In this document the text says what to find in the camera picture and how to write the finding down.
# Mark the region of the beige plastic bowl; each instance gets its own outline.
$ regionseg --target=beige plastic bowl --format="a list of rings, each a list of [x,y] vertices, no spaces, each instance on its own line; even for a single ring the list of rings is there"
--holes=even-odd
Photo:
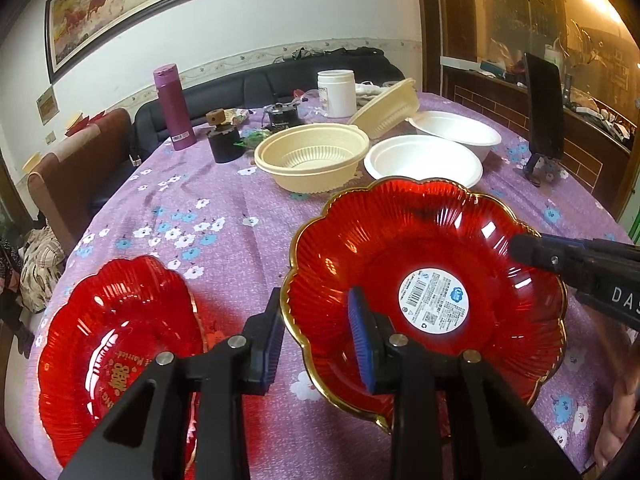
[[[295,193],[320,193],[343,186],[369,151],[357,126],[304,124],[268,137],[255,149],[255,164]]]
[[[405,79],[396,83],[358,110],[349,124],[359,127],[369,139],[383,136],[420,108],[414,84],[415,79]]]

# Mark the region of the metal screw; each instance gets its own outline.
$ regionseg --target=metal screw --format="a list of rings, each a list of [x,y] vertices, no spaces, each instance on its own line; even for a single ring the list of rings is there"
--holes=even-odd
[[[465,350],[462,357],[467,363],[472,365],[478,364],[482,361],[482,356],[478,350]]]
[[[405,346],[409,342],[409,338],[404,334],[393,334],[389,337],[389,342],[393,346]]]
[[[229,338],[228,344],[231,348],[242,348],[246,345],[246,338],[243,335],[235,335]]]
[[[160,352],[156,356],[156,363],[160,366],[165,366],[174,361],[174,355],[171,352]]]

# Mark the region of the purple thermos bottle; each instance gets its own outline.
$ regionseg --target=purple thermos bottle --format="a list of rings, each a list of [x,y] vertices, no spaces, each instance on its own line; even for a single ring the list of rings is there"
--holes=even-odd
[[[195,144],[196,136],[184,101],[178,67],[172,64],[157,68],[154,70],[154,81],[174,150],[183,150]]]

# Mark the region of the person's hand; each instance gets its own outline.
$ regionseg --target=person's hand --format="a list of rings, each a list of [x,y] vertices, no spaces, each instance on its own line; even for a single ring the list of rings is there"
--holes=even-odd
[[[638,422],[640,413],[636,412],[640,387],[640,340],[632,346],[625,370],[616,381],[613,400],[604,414],[604,420],[594,451],[596,464],[600,470],[613,460],[629,433]]]

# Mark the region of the chair backrest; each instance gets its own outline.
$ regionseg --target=chair backrest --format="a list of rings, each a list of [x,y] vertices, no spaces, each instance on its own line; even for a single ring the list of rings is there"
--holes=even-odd
[[[529,91],[529,151],[548,158],[564,155],[564,108],[558,67],[524,55]]]
[[[66,254],[91,222],[90,203],[128,159],[131,119],[122,108],[64,139],[31,171],[27,186]]]

